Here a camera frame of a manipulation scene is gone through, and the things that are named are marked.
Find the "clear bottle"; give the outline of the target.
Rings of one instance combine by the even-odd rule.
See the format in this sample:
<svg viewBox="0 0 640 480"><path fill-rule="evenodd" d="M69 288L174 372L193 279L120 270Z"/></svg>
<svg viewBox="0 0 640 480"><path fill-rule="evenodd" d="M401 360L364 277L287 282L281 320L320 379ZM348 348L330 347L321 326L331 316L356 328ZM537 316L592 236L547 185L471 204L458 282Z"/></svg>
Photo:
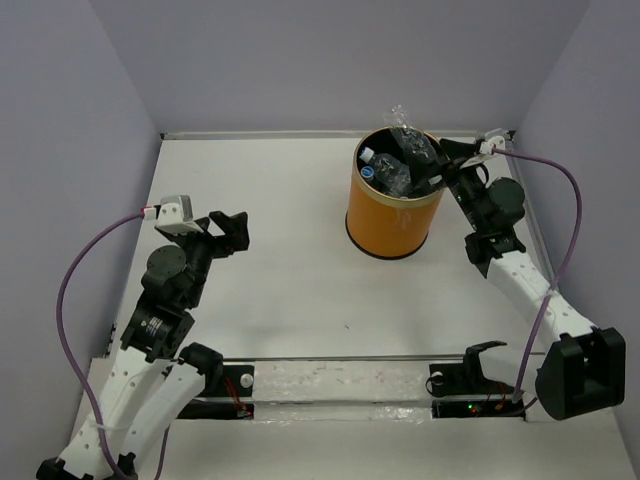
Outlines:
<svg viewBox="0 0 640 480"><path fill-rule="evenodd" d="M363 179L369 181L375 177L374 169L370 166L365 166L360 171Z"/></svg>
<svg viewBox="0 0 640 480"><path fill-rule="evenodd" d="M401 105L391 107L384 114L384 120L400 147L403 159L408 167L410 160L438 160L438 153L430 137L412 126L406 111Z"/></svg>
<svg viewBox="0 0 640 480"><path fill-rule="evenodd" d="M394 198L408 197L413 190L409 167L390 154L375 153L365 147L359 153L372 171L380 192Z"/></svg>

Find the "clear bottle front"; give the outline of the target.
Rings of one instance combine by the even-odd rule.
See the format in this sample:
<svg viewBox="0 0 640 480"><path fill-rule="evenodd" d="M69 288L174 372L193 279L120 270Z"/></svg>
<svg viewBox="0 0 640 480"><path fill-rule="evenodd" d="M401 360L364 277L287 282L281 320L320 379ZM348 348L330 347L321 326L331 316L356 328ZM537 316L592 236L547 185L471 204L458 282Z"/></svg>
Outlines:
<svg viewBox="0 0 640 480"><path fill-rule="evenodd" d="M365 147L359 153L372 171L380 192L394 198L408 197L413 190L409 167L390 154L375 153Z"/></svg>

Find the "orange bin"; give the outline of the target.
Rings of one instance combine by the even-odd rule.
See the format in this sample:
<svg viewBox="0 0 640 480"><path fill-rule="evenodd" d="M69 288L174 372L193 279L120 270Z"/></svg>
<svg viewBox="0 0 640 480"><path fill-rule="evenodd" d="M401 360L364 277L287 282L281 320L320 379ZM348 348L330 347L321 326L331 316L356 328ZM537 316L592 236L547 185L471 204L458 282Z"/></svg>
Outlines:
<svg viewBox="0 0 640 480"><path fill-rule="evenodd" d="M427 196L399 199L378 191L361 175L365 163L360 151L403 158L402 149L390 129L383 127L366 134L357 144L351 170L345 229L352 243L365 254L382 260L399 260L420 250L444 194L439 189Z"/></svg>

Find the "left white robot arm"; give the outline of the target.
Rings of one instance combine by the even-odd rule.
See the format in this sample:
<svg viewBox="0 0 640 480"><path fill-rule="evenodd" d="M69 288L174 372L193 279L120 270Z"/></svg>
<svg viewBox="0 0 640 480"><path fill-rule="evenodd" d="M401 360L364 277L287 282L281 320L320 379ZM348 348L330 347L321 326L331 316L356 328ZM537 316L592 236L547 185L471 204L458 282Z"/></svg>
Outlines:
<svg viewBox="0 0 640 480"><path fill-rule="evenodd" d="M199 394L215 392L223 357L182 343L195 323L213 261L250 245L248 215L214 211L195 219L172 201L146 207L167 244L153 251L142 293L124 329L101 393L91 389L64 334L61 346L88 397L90 411L68 446L44 460L39 479L135 479L149 450L165 443L171 423Z"/></svg>

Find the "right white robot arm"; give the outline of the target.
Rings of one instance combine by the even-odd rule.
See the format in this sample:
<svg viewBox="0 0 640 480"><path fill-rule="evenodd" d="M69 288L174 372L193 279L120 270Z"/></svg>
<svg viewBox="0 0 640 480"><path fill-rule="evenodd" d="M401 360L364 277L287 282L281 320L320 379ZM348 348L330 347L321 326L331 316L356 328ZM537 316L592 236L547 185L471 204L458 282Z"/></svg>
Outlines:
<svg viewBox="0 0 640 480"><path fill-rule="evenodd" d="M555 420L620 405L623 336L580 314L558 291L559 281L537 269L515 232L525 216L523 187L478 173L505 146L501 133L472 143L441 139L436 168L473 229L465 239L470 263L529 324L529 337L523 349L492 340L467 347L456 363L430 365L427 391L440 399L496 393L514 403L529 394Z"/></svg>

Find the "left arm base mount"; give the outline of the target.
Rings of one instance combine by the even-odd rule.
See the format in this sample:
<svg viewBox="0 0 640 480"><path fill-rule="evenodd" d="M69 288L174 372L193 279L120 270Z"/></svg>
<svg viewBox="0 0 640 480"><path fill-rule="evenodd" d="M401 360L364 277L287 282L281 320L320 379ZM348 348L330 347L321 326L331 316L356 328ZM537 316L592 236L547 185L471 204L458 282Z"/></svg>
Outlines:
<svg viewBox="0 0 640 480"><path fill-rule="evenodd" d="M252 420L255 367L225 363L216 382L206 384L178 414L180 420Z"/></svg>

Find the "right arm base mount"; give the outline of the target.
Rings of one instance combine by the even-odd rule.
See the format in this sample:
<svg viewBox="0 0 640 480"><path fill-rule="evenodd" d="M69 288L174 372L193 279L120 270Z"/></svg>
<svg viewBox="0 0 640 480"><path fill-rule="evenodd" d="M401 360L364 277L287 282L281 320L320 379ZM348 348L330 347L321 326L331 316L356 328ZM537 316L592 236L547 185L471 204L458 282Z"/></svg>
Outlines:
<svg viewBox="0 0 640 480"><path fill-rule="evenodd" d="M529 405L513 402L511 376L501 373L499 380L486 376L489 366L506 366L507 372L519 359L517 351L505 342L488 341L467 347L459 360L429 365L425 389L431 396L434 419L526 418Z"/></svg>

